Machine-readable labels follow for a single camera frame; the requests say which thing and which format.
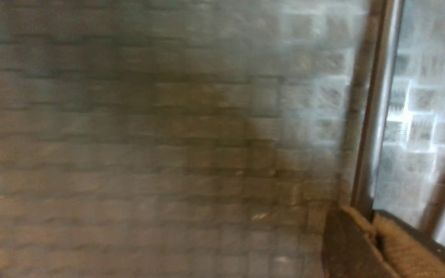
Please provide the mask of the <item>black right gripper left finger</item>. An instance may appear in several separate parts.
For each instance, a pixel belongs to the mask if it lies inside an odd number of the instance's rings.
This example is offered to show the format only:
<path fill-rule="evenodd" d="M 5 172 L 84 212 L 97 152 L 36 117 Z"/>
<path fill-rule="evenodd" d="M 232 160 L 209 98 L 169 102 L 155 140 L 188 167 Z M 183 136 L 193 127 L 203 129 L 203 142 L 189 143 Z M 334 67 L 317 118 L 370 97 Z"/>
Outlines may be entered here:
<path fill-rule="evenodd" d="M 321 259 L 326 278 L 399 278 L 377 246 L 377 230 L 352 207 L 331 209 Z"/>

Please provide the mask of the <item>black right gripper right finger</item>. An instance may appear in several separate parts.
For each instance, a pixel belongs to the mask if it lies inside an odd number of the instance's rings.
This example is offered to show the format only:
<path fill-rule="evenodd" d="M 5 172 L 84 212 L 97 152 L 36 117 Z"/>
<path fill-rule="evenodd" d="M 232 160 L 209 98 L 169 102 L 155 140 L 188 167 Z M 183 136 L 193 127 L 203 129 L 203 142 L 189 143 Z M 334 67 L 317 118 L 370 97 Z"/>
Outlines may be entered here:
<path fill-rule="evenodd" d="M 391 213 L 373 218 L 384 260 L 401 278 L 445 278 L 445 246 Z"/>

